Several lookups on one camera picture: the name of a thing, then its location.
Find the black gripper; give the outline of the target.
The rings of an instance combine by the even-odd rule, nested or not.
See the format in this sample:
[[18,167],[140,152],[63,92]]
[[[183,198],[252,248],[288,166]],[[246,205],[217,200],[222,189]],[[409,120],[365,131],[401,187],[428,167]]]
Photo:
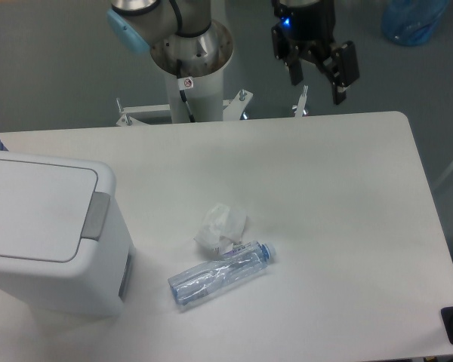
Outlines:
[[321,72],[331,85],[333,103],[347,98],[347,88],[359,79],[359,64],[353,41],[331,49],[334,44],[335,10],[333,1],[272,1],[279,22],[271,29],[273,54],[288,68],[296,86],[304,77],[299,53],[320,60]]

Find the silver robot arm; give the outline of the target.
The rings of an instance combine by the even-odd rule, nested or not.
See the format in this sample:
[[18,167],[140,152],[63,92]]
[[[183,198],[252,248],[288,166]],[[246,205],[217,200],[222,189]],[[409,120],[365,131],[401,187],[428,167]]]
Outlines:
[[[303,79],[301,61],[312,63],[331,83],[333,101],[344,101],[345,90],[359,79],[352,41],[334,40],[332,1],[273,1],[278,23],[271,29],[273,53],[288,67],[291,83]],[[211,27],[209,1],[113,1],[108,13],[112,28],[127,39],[152,47],[170,35],[193,38]]]

